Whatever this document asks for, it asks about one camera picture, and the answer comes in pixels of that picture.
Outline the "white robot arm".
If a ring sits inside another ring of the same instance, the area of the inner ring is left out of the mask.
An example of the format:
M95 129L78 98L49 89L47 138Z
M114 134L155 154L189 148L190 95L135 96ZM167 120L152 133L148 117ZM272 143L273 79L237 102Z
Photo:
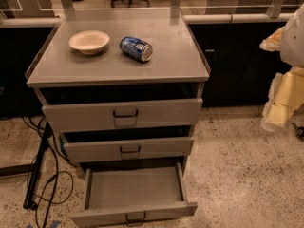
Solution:
M304 5L259 47L278 51L281 61L291 66L287 73L275 75L262 113L261 127L276 131L304 105Z

